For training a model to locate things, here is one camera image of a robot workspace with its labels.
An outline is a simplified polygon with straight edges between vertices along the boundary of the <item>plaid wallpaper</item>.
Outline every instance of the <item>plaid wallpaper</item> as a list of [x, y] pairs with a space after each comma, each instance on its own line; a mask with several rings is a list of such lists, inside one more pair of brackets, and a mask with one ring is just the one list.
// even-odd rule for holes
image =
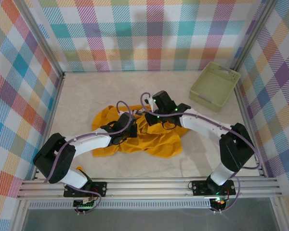
[[62, 69], [83, 72], [230, 66], [264, 0], [26, 2]]
[[30, 176], [58, 82], [12, 0], [0, 0], [0, 231]]
[[266, 169], [279, 180], [289, 212], [289, 0], [279, 0], [240, 70]]
[[256, 11], [256, 13], [254, 14], [252, 21], [248, 27], [248, 29], [246, 30], [246, 33], [244, 35], [244, 38], [242, 39], [240, 46], [238, 48], [238, 50], [236, 51], [235, 57], [230, 65], [230, 67], [234, 67], [238, 57], [240, 56], [245, 44], [247, 43], [248, 39], [250, 38], [251, 33], [253, 32], [253, 30], [255, 29], [256, 25], [257, 25], [257, 20], [260, 18], [261, 13], [263, 12], [263, 9], [265, 7], [265, 4], [268, 2], [268, 0], [262, 0], [260, 5], [258, 6], [258, 9]]

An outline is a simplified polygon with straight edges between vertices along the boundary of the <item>purple cable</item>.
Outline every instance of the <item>purple cable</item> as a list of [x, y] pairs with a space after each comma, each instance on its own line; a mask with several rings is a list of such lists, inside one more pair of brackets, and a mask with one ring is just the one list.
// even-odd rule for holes
[[120, 115], [119, 103], [120, 103], [120, 101], [118, 101], [118, 102], [117, 102], [117, 105], [116, 105], [116, 109], [117, 109], [118, 115]]
[[236, 197], [235, 197], [235, 199], [233, 200], [232, 204], [231, 204], [229, 207], [227, 207], [226, 209], [224, 209], [222, 212], [227, 211], [227, 210], [229, 210], [230, 208], [232, 208], [232, 206], [235, 204], [237, 198], [238, 198], [239, 195], [240, 195], [240, 192], [241, 192], [241, 182], [240, 182], [240, 180], [239, 180], [238, 177], [234, 177], [234, 178], [236, 178], [237, 183], [238, 183], [238, 185], [239, 185], [238, 190], [237, 190], [237, 193], [236, 193]]
[[100, 132], [100, 133], [90, 132], [90, 133], [86, 133], [86, 134], [77, 136], [77, 137], [72, 138], [72, 139], [70, 139], [69, 141], [67, 141], [65, 144], [62, 145], [62, 147], [61, 147], [60, 150], [58, 151], [58, 154], [57, 154], [57, 156], [56, 156], [56, 158], [55, 158], [55, 160], [54, 160], [54, 162], [53, 162], [52, 169], [51, 169], [48, 177], [47, 177], [46, 180], [44, 181], [44, 183], [47, 183], [47, 182], [49, 181], [49, 179], [53, 176], [53, 172], [54, 172], [54, 169], [55, 169], [55, 167], [56, 167], [56, 165], [57, 165], [57, 163], [58, 163], [59, 157], [60, 157], [63, 149], [64, 149], [69, 143], [71, 143], [71, 142], [73, 142], [73, 141], [76, 141], [76, 140], [79, 140], [79, 139], [82, 139], [82, 138], [91, 137], [91, 136], [98, 136], [98, 135], [115, 135], [115, 134], [121, 133], [121, 132], [123, 132], [125, 129], [127, 129], [127, 127], [130, 125], [131, 119], [132, 119], [131, 109], [130, 109], [130, 107], [127, 105], [127, 103], [125, 103], [124, 101], [122, 101], [122, 100], [118, 101], [118, 102], [117, 102], [117, 105], [118, 105], [119, 103], [123, 103], [123, 104], [127, 107], [127, 109], [129, 110], [130, 118], [129, 118], [129, 121], [128, 121], [128, 123], [126, 124], [126, 126], [125, 126], [124, 128], [122, 128], [121, 130], [116, 131], [116, 132], [110, 132], [110, 133], [107, 133], [107, 132]]
[[159, 116], [159, 117], [169, 117], [169, 116], [182, 116], [182, 115], [186, 115], [186, 116], [193, 116], [193, 117], [202, 119], [202, 120], [204, 120], [204, 121], [207, 121], [208, 123], [213, 124], [213, 125], [219, 127], [220, 129], [224, 129], [224, 130], [226, 130], [226, 131], [228, 131], [228, 132], [236, 135], [237, 137], [239, 137], [240, 139], [242, 139], [242, 140], [254, 151], [254, 153], [256, 154], [256, 156], [257, 156], [257, 158], [258, 158], [258, 160], [259, 160], [259, 164], [258, 164], [257, 166], [255, 166], [255, 167], [243, 167], [243, 168], [245, 168], [245, 169], [259, 169], [259, 168], [261, 168], [261, 166], [263, 165], [262, 158], [261, 158], [260, 154], [258, 153], [258, 151], [256, 150], [256, 148], [255, 148], [247, 139], [245, 139], [243, 136], [241, 136], [239, 133], [237, 133], [237, 132], [235, 132], [235, 131], [233, 131], [233, 130], [231, 130], [231, 129], [229, 129], [229, 128], [226, 128], [226, 127], [224, 127], [224, 126], [222, 126], [222, 125], [220, 125], [220, 124], [218, 124], [218, 123], [216, 123], [216, 122], [214, 122], [214, 121], [212, 121], [212, 120], [210, 120], [210, 119], [208, 119], [208, 118], [205, 118], [205, 117], [203, 117], [203, 116], [201, 116], [201, 115], [195, 115], [195, 114], [193, 114], [193, 113], [185, 113], [185, 112], [179, 113], [179, 112], [178, 112], [178, 113], [172, 113], [172, 114], [156, 114], [156, 113], [151, 112], [150, 110], [148, 110], [147, 107], [145, 106], [145, 104], [144, 104], [144, 102], [143, 102], [143, 97], [144, 97], [144, 95], [148, 95], [149, 97], [151, 97], [151, 94], [148, 93], [148, 92], [144, 92], [144, 93], [142, 93], [142, 95], [140, 96], [140, 103], [141, 103], [143, 109], [144, 109], [147, 113], [150, 113], [150, 114], [152, 114], [152, 115], [154, 115], [154, 116]]
[[77, 190], [79, 192], [82, 192], [82, 193], [92, 193], [94, 195], [97, 195], [99, 197], [99, 201], [98, 203], [91, 209], [89, 209], [88, 211], [84, 212], [83, 214], [86, 214], [86, 213], [90, 213], [92, 212], [102, 201], [102, 196], [98, 193], [98, 192], [93, 192], [93, 191], [88, 191], [88, 190], [82, 190], [82, 189], [78, 189], [78, 188], [75, 188], [74, 186], [71, 186], [71, 185], [68, 185], [70, 188], [74, 189], [74, 190]]

